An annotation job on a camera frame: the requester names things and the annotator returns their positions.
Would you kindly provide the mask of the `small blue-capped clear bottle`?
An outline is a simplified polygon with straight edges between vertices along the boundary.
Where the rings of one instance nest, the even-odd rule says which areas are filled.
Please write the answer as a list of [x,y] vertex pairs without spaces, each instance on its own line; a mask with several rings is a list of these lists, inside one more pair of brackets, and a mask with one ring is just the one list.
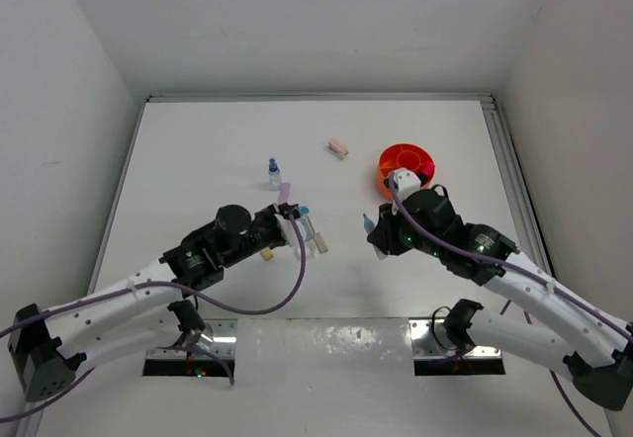
[[272,190],[279,191],[282,185],[281,172],[275,158],[270,158],[268,163],[269,186]]

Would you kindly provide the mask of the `grey rectangular eraser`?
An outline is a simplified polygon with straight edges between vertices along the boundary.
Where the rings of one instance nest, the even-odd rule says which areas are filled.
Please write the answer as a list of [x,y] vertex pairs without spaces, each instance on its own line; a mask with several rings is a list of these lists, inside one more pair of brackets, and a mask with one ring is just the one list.
[[325,243],[322,235],[319,232],[315,235],[314,241],[316,244],[316,249],[320,254],[324,254],[328,251],[327,244]]

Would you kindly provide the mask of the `pink highlighter marker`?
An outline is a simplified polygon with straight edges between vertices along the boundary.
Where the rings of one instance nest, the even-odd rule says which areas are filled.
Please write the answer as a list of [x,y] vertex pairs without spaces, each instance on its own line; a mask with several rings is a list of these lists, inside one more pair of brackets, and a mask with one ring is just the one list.
[[420,166],[417,176],[420,180],[420,183],[422,185],[426,185],[432,180],[434,173],[435,164],[433,162],[425,162],[423,165]]

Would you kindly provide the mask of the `clear tape roll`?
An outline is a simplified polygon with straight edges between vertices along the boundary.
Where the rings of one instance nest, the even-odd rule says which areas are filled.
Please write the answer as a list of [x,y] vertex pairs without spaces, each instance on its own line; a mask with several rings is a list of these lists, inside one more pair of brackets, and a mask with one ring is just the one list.
[[[317,246],[313,240],[306,241],[304,243],[304,249],[305,249],[305,257],[307,260],[317,257]],[[300,260],[302,257],[301,248],[296,247],[294,249],[294,254],[295,254],[295,257],[298,260]]]

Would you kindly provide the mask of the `yellow eraser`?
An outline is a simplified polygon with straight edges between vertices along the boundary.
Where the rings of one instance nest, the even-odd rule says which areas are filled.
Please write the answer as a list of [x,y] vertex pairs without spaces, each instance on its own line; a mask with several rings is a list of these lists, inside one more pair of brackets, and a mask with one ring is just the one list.
[[269,261],[274,257],[270,248],[262,249],[259,254],[264,261]]

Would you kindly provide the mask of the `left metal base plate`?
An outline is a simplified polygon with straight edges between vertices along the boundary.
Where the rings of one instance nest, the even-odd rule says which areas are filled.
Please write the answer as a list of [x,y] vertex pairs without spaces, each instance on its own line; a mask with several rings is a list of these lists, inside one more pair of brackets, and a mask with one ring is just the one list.
[[223,360],[232,360],[235,356],[237,334],[236,319],[207,319],[205,332],[196,344],[185,344],[175,349],[152,348],[145,353],[148,360],[184,360],[188,353],[209,359],[206,354],[196,353],[204,350]]

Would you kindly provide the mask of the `pink mini stapler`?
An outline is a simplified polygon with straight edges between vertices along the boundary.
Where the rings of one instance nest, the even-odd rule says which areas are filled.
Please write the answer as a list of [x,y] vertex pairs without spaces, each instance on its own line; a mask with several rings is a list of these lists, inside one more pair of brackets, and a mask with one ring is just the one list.
[[330,138],[326,146],[327,150],[339,160],[343,160],[349,154],[347,147],[337,140],[336,138]]

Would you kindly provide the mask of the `orange round divided container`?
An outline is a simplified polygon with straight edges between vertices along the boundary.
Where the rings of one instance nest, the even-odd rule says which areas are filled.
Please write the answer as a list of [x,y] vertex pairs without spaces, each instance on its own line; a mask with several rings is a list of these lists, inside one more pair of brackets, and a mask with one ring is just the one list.
[[415,144],[397,143],[387,147],[379,157],[376,170],[376,185],[381,195],[388,201],[392,199],[385,185],[385,180],[390,172],[405,168],[417,174],[420,166],[425,162],[435,164],[431,155]]

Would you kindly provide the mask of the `metal base plate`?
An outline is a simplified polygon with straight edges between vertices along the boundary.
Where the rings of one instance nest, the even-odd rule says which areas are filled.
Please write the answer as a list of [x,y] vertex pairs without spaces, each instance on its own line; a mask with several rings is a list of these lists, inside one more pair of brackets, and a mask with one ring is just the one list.
[[418,361],[438,361],[450,358],[463,358],[466,360],[495,360],[501,359],[502,353],[494,348],[478,346],[470,348],[468,352],[459,351],[457,346],[451,344],[443,331],[444,319],[418,317],[408,321],[409,338],[412,355]]
[[235,356],[237,334],[236,319],[207,319],[205,332],[196,344],[185,344],[175,349],[152,348],[145,353],[148,360],[184,360],[188,353],[209,359],[206,354],[196,353],[204,350],[223,360],[232,360]]

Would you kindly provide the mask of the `light pink highlighter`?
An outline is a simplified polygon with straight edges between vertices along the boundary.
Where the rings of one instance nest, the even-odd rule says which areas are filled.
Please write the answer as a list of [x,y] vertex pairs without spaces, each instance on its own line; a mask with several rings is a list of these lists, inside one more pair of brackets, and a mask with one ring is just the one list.
[[291,184],[288,182],[283,182],[279,190],[277,203],[279,205],[287,204],[290,199],[290,192],[291,192]]

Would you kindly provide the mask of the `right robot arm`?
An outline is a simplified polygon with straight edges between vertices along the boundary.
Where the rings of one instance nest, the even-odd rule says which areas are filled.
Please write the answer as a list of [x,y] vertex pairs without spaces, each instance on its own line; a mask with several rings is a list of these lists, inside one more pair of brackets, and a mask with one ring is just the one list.
[[442,322],[456,349],[499,348],[567,379],[605,409],[624,408],[632,394],[631,323],[570,291],[496,229],[463,221],[444,187],[381,205],[367,240],[386,256],[428,254],[448,272],[511,301],[541,323],[495,318],[483,305],[462,299]]

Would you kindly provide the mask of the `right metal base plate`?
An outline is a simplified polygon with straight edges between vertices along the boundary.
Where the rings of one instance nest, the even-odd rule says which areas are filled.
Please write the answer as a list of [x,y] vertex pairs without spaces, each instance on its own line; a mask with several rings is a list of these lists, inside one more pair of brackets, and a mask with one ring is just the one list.
[[502,353],[494,348],[478,346],[470,348],[468,352],[459,351],[457,346],[451,344],[443,331],[444,319],[418,317],[408,321],[409,338],[412,355],[418,361],[438,361],[450,358],[463,358],[466,360],[495,360],[501,359]]

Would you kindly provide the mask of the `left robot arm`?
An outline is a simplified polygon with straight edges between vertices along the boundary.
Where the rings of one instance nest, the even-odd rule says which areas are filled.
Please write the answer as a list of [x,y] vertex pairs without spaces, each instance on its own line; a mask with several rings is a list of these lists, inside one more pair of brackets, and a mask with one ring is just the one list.
[[272,204],[255,214],[223,206],[210,223],[115,285],[62,306],[19,309],[2,335],[25,400],[52,398],[78,374],[138,351],[200,343],[206,324],[195,302],[228,268],[284,246],[307,261],[302,218],[297,205]]

